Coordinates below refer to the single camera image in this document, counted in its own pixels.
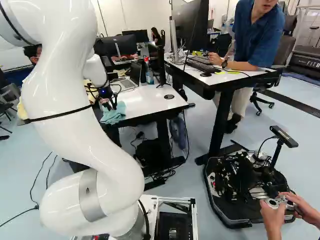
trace woman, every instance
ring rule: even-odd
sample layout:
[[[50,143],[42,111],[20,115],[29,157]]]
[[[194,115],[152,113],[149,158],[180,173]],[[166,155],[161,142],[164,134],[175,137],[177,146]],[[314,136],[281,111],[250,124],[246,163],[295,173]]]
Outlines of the woman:
[[[155,42],[155,45],[163,46],[162,38],[155,27],[151,28],[151,33],[152,33],[152,40]]]

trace khaki pants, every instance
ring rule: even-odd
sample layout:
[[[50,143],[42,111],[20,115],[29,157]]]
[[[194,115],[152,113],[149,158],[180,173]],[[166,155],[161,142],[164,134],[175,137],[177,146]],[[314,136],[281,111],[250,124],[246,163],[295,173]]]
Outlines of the khaki pants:
[[[244,87],[234,91],[228,120],[232,118],[233,113],[240,115],[242,118],[245,117],[252,92],[253,87]],[[213,98],[213,102],[217,108],[219,105],[220,94],[220,92],[216,91]]]

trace dark hair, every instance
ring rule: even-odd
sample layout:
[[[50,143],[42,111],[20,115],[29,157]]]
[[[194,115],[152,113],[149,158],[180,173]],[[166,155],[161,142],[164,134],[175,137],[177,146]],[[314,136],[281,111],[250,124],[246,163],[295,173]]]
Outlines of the dark hair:
[[[155,35],[155,38],[156,39],[160,39],[161,40],[161,36],[160,36],[160,34],[159,34],[159,32],[158,32],[158,29],[156,29],[155,27],[153,27],[153,28],[151,28],[151,31],[153,32],[153,34]]]
[[[26,55],[29,59],[32,57],[37,56],[37,49],[38,47],[41,47],[41,44],[38,45],[31,45],[31,46],[25,46],[24,47],[24,55]]]

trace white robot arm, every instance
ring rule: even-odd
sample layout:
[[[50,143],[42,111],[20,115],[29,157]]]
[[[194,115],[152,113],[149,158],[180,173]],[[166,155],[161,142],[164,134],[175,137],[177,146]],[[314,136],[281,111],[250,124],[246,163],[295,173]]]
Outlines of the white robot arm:
[[[0,10],[4,39],[20,47],[42,43],[41,57],[22,86],[33,126],[59,156],[91,167],[49,187],[40,204],[41,221],[67,236],[108,233],[124,239],[141,215],[137,201],[144,176],[86,108],[83,76],[97,87],[107,79],[92,53],[97,20],[91,1],[0,0]]]

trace blue shirt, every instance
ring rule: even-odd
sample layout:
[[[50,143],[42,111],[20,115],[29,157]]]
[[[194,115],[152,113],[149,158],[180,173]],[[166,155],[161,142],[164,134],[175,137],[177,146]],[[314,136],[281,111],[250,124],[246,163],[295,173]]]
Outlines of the blue shirt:
[[[235,9],[235,55],[237,62],[257,67],[272,66],[285,25],[285,15],[277,5],[251,24],[254,0],[240,0]]]

